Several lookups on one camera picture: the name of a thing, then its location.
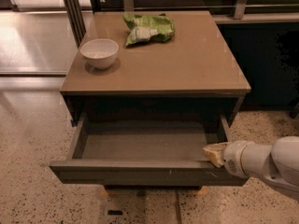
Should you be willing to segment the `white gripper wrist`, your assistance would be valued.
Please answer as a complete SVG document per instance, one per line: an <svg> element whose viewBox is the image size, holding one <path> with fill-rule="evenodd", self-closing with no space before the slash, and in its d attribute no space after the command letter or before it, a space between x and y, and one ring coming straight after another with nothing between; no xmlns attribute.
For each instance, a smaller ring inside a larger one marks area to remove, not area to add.
<svg viewBox="0 0 299 224"><path fill-rule="evenodd" d="M250 141L221 142L203 147L204 155L217 168L241 178L270 176L272 147Z"/></svg>

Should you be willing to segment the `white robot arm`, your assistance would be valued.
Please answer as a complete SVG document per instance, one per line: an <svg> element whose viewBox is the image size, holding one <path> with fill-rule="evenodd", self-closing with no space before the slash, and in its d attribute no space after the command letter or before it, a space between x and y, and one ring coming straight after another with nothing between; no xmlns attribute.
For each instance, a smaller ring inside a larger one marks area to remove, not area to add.
<svg viewBox="0 0 299 224"><path fill-rule="evenodd" d="M279 138L272 145L238 140L203 147L214 166L241 178L256 177L275 191L299 201L299 137Z"/></svg>

